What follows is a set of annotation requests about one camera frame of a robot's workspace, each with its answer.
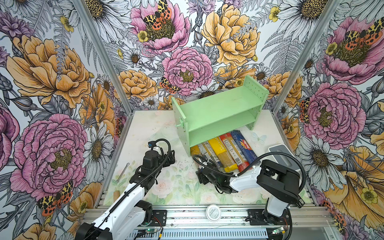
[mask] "green wooden shelf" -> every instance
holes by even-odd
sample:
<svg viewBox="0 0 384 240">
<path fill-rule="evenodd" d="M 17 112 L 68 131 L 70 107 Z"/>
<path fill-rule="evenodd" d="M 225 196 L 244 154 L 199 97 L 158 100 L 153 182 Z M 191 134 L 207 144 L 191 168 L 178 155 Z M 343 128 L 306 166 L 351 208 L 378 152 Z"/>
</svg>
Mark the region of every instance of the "green wooden shelf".
<svg viewBox="0 0 384 240">
<path fill-rule="evenodd" d="M 238 127 L 253 129 L 268 90 L 250 76 L 240 87 L 178 105 L 172 98 L 177 134 L 190 156 L 190 147 Z"/>
</svg>

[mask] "purple flower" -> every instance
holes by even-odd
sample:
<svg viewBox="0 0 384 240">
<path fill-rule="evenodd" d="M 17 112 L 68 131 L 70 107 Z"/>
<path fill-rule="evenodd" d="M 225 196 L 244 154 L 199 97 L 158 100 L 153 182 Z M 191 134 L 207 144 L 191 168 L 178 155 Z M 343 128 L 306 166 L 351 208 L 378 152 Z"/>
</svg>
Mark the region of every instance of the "purple flower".
<svg viewBox="0 0 384 240">
<path fill-rule="evenodd" d="M 5 68 L 5 65 L 7 63 L 7 57 L 9 56 L 9 53 L 4 49 L 4 47 L 0 47 L 0 66 Z"/>
<path fill-rule="evenodd" d="M 25 23 L 22 19 L 18 19 L 17 16 L 12 17 L 10 13 L 2 11 L 0 11 L 0 31 L 10 38 L 21 38 L 22 35 L 31 37 L 35 33 L 35 30 L 29 27 L 29 23 Z"/>
<path fill-rule="evenodd" d="M 228 6 L 233 5 L 234 8 L 241 9 L 244 4 L 244 0 L 224 0 L 224 4 L 228 4 Z"/>
<path fill-rule="evenodd" d="M 322 68 L 327 76 L 339 81 L 348 81 L 354 85 L 364 83 L 384 68 L 384 38 L 372 45 L 359 43 L 353 50 L 346 49 L 344 41 L 348 31 L 361 32 L 368 29 L 374 21 L 366 23 L 358 18 L 347 17 L 328 38 L 328 47 Z"/>
<path fill-rule="evenodd" d="M 83 127 L 65 114 L 26 127 L 15 144 L 18 168 L 10 178 L 11 189 L 38 200 L 60 192 L 69 181 L 77 187 L 85 176 L 81 165 L 87 139 Z"/>
<path fill-rule="evenodd" d="M 189 13 L 203 12 L 208 15 L 210 12 L 215 11 L 216 0 L 189 0 L 187 3 Z"/>
<path fill-rule="evenodd" d="M 188 96 L 192 90 L 208 85 L 212 80 L 211 61 L 205 54 L 193 48 L 178 48 L 171 57 L 163 60 L 164 77 L 173 86 L 178 86 L 180 95 Z"/>
<path fill-rule="evenodd" d="M 356 88 L 347 83 L 322 83 L 310 97 L 309 123 L 304 124 L 307 137 L 315 135 L 328 142 L 331 149 L 349 146 L 364 128 L 366 114 Z"/>
<path fill-rule="evenodd" d="M 20 127 L 12 113 L 0 106 L 0 171 L 11 156 L 12 142 L 19 135 Z"/>
<path fill-rule="evenodd" d="M 153 30 L 143 21 L 146 16 L 155 14 L 157 3 L 155 7 L 149 5 L 144 8 L 141 5 L 140 8 L 131 9 L 131 25 L 134 26 L 131 32 L 137 34 L 139 41 L 147 50 L 147 52 L 143 51 L 144 55 L 159 55 L 187 44 L 190 30 L 189 18 L 184 18 L 179 6 L 177 4 L 173 6 L 169 0 L 168 7 L 172 11 L 171 19 L 163 23 L 164 26 L 159 30 Z"/>
<path fill-rule="evenodd" d="M 354 240 L 354 239 L 359 239 L 359 240 L 369 240 L 369 233 L 364 230 L 363 227 L 360 227 L 360 223 L 348 216 L 348 215 L 343 215 L 345 218 L 345 221 L 347 223 L 347 239 L 348 240 Z"/>
</svg>

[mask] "shelf board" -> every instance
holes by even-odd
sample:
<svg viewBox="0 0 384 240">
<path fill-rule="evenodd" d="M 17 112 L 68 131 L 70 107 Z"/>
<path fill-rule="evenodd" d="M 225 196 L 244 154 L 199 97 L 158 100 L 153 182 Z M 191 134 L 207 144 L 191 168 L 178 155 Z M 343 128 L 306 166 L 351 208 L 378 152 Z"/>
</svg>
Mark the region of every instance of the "shelf board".
<svg viewBox="0 0 384 240">
<path fill-rule="evenodd" d="M 214 124 L 210 124 L 209 126 L 189 131 L 190 147 L 208 141 L 214 137 L 236 129 L 239 126 L 243 126 L 254 121 L 255 117 L 249 111 L 244 111 L 220 121 L 216 121 Z"/>
<path fill-rule="evenodd" d="M 180 109 L 189 123 L 189 132 L 192 132 L 261 104 L 264 104 L 264 102 L 258 96 L 246 86 L 241 86 L 208 98 L 180 105 Z"/>
</svg>

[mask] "floral table mat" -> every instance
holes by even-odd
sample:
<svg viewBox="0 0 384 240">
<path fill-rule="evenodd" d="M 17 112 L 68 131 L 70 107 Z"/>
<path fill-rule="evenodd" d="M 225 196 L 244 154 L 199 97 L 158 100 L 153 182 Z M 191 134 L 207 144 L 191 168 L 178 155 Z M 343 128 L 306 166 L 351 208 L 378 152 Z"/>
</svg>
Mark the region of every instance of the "floral table mat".
<svg viewBox="0 0 384 240">
<path fill-rule="evenodd" d="M 136 111 L 125 140 L 123 150 L 114 170 L 114 176 L 109 184 L 104 205 L 113 203 L 113 192 L 121 193 L 129 183 L 136 168 L 142 164 L 148 141 L 165 138 L 170 141 L 175 150 L 176 163 L 162 169 L 157 178 L 158 184 L 153 185 L 144 200 L 153 205 L 239 205 L 265 204 L 270 193 L 261 187 L 246 189 L 235 194 L 219 194 L 212 184 L 200 184 L 196 176 L 196 165 L 188 157 L 174 127 L 172 111 Z M 283 140 L 275 125 L 270 111 L 263 110 L 253 131 L 247 127 L 238 128 L 257 155 L 268 151 L 268 147 L 281 144 Z M 119 183 L 125 165 L 129 162 Z M 303 190 L 300 196 L 305 202 L 311 202 Z"/>
</svg>

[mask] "barilla package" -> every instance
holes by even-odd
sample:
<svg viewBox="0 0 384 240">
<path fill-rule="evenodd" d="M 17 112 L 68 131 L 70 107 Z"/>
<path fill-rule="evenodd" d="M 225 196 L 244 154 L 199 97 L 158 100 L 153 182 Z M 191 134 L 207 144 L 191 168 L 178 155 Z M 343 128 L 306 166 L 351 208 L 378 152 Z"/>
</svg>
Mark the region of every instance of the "barilla package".
<svg viewBox="0 0 384 240">
<path fill-rule="evenodd" d="M 235 140 L 236 144 L 238 145 L 238 147 L 240 148 L 241 152 L 244 154 L 247 161 L 250 164 L 253 163 L 257 159 L 257 155 L 252 150 L 251 146 L 249 146 L 248 142 L 245 140 L 241 132 L 239 130 L 233 130 L 231 131 L 231 135 Z M 258 166 L 260 164 L 261 164 L 261 161 L 258 160 L 255 166 Z"/>
</svg>

